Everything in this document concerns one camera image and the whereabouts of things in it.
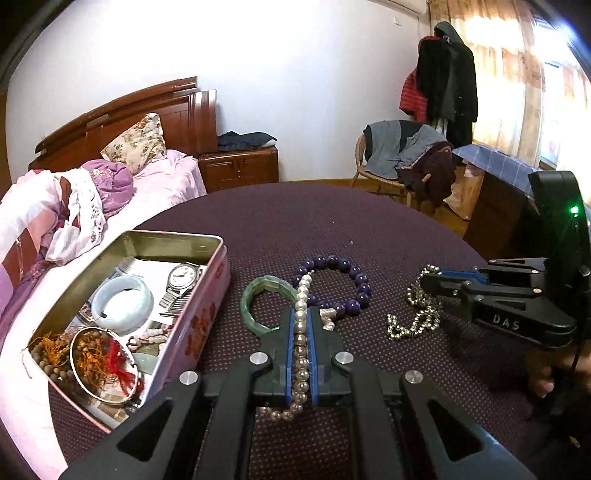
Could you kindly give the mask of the right hand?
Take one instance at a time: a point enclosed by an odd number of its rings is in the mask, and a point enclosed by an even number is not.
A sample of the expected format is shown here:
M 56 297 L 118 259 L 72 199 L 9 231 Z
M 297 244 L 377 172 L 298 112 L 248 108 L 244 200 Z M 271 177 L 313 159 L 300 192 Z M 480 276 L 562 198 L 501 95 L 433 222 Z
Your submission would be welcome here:
M 560 373 L 567 372 L 576 356 L 575 347 L 566 347 L 552 351 L 532 349 L 526 356 L 526 368 L 529 384 L 533 392 L 545 398 L 556 386 Z M 581 349 L 575 365 L 575 380 L 584 391 L 590 392 L 590 341 Z

